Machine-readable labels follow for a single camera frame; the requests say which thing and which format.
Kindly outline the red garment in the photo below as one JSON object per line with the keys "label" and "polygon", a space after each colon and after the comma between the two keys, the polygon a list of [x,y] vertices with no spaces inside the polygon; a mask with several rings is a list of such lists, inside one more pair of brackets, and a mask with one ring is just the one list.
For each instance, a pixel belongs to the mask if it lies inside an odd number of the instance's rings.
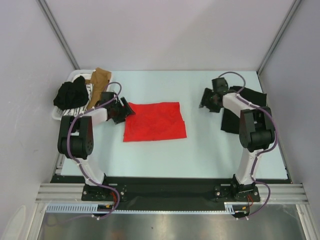
{"label": "red garment", "polygon": [[125,120],[124,142],[185,139],[186,124],[179,102],[129,103],[135,112]]}

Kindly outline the black tank top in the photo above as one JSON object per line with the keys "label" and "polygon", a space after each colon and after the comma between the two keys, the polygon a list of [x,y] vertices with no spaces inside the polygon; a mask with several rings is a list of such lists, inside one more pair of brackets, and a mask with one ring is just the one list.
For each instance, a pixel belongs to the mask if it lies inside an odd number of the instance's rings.
{"label": "black tank top", "polygon": [[239,94],[227,93],[222,97],[224,108],[221,130],[231,134],[239,134],[241,110],[253,110],[253,106],[266,107],[267,94],[244,88]]}

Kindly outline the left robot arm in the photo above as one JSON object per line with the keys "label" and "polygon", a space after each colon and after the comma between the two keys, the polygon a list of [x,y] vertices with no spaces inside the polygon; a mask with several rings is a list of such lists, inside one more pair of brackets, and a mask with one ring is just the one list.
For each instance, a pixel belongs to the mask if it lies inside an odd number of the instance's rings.
{"label": "left robot arm", "polygon": [[64,115],[60,121],[57,149],[73,160],[81,171],[85,183],[94,186],[93,194],[100,200],[110,196],[111,188],[104,184],[105,174],[98,164],[89,158],[94,150],[94,126],[112,120],[116,125],[134,115],[125,97],[112,91],[103,92],[98,105],[78,114]]}

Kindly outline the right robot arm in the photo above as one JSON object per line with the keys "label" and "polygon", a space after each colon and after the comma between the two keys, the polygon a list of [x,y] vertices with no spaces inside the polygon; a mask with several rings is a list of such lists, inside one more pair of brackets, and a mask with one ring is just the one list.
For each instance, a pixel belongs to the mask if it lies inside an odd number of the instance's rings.
{"label": "right robot arm", "polygon": [[199,107],[206,107],[212,113],[219,113],[224,108],[239,118],[239,141],[243,152],[238,170],[232,177],[230,194],[235,200],[242,201],[254,190],[259,158],[269,151],[270,144],[277,144],[271,109],[255,105],[230,90],[223,77],[211,82],[212,89],[204,89]]}

